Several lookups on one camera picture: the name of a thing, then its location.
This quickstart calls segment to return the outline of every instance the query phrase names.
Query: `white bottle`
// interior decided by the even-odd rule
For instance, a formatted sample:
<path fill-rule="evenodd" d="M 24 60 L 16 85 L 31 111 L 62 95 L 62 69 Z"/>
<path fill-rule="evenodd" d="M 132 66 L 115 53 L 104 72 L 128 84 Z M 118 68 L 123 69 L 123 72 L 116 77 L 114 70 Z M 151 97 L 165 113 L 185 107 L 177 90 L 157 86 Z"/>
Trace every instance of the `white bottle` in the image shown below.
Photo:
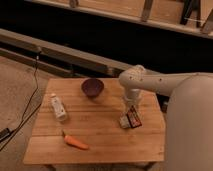
<path fill-rule="evenodd" d="M 61 100 L 56 96 L 55 93 L 51 94 L 51 104 L 53 106 L 56 119 L 60 122 L 66 120 L 67 113 L 64 109 L 64 106 L 63 106 Z"/>

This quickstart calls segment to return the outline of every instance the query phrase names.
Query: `toy carrot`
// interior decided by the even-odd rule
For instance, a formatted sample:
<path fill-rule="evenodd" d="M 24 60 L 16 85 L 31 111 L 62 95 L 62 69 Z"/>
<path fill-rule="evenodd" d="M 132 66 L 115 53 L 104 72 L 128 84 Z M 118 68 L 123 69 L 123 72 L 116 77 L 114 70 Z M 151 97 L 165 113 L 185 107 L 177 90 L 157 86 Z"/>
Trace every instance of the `toy carrot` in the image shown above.
<path fill-rule="evenodd" d="M 77 140 L 76 138 L 74 138 L 71 135 L 66 135 L 63 130 L 62 130 L 62 136 L 64 137 L 64 141 L 69 145 L 75 146 L 75 147 L 80 148 L 82 150 L 88 150 L 89 149 L 89 146 L 87 144 L 84 144 L 83 142 Z"/>

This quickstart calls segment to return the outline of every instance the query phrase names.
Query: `cable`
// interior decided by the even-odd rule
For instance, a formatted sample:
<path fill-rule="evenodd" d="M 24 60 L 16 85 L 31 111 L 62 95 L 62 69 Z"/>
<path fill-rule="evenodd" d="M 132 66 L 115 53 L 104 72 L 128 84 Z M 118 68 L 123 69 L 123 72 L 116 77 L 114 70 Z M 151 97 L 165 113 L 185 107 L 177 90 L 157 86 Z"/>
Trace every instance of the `cable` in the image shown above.
<path fill-rule="evenodd" d="M 8 141 L 0 148 L 0 152 L 7 146 L 7 144 L 13 139 L 13 137 L 19 132 L 19 130 L 27 123 L 27 121 L 33 116 L 33 114 L 39 109 L 41 106 L 41 103 L 33 110 L 33 112 L 17 127 L 15 130 L 13 130 L 13 133 L 11 134 Z"/>
<path fill-rule="evenodd" d="M 30 99 L 24 109 L 24 112 L 21 116 L 21 121 L 19 123 L 19 125 L 10 132 L 10 138 L 8 139 L 8 141 L 0 148 L 0 152 L 6 147 L 6 145 L 13 139 L 13 137 L 18 133 L 18 131 L 26 124 L 26 122 L 33 116 L 33 114 L 36 112 L 36 110 L 41 106 L 41 104 L 39 104 L 35 109 L 34 111 L 28 115 L 28 117 L 25 119 L 25 114 L 26 114 L 26 111 L 32 101 L 32 98 L 34 97 L 35 93 L 37 92 L 38 90 L 38 80 L 37 80 L 37 76 L 36 76 L 36 73 L 37 73 L 37 70 L 38 70 L 38 60 L 39 60 L 39 55 L 40 55 L 41 52 L 39 52 L 36 56 L 36 61 L 35 61 L 35 71 L 34 71 L 34 79 L 35 79 L 35 82 L 36 82 L 36 88 L 35 90 L 33 91 L 32 95 L 30 96 Z"/>
<path fill-rule="evenodd" d="M 29 101 L 28 101 L 28 103 L 27 103 L 27 105 L 26 105 L 26 107 L 25 107 L 25 110 L 24 110 L 24 112 L 23 112 L 23 114 L 22 114 L 22 117 L 21 117 L 21 122 L 20 122 L 20 124 L 19 124 L 19 125 L 17 126 L 17 128 L 15 128 L 13 131 L 15 131 L 16 129 L 18 129 L 18 127 L 19 127 L 19 126 L 22 124 L 22 122 L 24 121 L 24 116 L 25 116 L 25 114 L 26 114 L 26 111 L 27 111 L 27 109 L 28 109 L 28 107 L 29 107 L 29 105 L 30 105 L 30 103 L 31 103 L 31 101 L 32 101 L 32 98 L 34 97 L 35 93 L 36 93 L 37 90 L 38 90 L 38 80 L 37 80 L 36 73 L 37 73 L 37 70 L 38 70 L 39 55 L 40 55 L 40 52 L 39 52 L 39 53 L 37 54 L 37 56 L 36 56 L 35 71 L 34 71 L 34 73 L 33 73 L 34 79 L 35 79 L 35 82 L 36 82 L 36 88 L 35 88 L 35 90 L 33 91 L 32 95 L 30 96 L 30 99 L 29 99 Z"/>

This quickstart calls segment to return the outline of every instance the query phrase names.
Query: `floor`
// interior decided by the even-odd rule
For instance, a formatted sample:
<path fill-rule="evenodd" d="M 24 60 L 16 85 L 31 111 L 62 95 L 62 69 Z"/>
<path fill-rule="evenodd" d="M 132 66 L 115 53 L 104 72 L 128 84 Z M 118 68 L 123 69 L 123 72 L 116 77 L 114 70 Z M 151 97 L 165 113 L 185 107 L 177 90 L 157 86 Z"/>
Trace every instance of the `floor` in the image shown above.
<path fill-rule="evenodd" d="M 0 56 L 0 130 L 17 127 L 29 97 L 35 89 L 34 68 Z M 38 70 L 39 89 L 36 92 L 26 115 L 29 115 L 42 101 L 45 87 L 50 78 L 56 75 Z M 24 153 L 31 135 L 36 113 L 17 133 L 12 141 L 0 151 L 0 171 L 48 171 L 41 165 L 24 165 Z M 113 165 L 56 165 L 57 171 L 142 171 L 142 164 Z M 150 171 L 162 171 L 162 164 L 156 164 Z"/>

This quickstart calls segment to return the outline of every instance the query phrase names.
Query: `bowl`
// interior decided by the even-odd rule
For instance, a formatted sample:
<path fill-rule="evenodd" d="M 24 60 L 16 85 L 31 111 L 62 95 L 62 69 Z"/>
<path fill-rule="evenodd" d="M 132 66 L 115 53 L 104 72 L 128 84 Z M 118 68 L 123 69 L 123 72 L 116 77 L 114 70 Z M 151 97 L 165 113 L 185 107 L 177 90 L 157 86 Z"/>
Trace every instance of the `bowl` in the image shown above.
<path fill-rule="evenodd" d="M 81 89 L 86 96 L 94 98 L 103 91 L 104 83 L 97 78 L 89 78 L 82 83 Z"/>

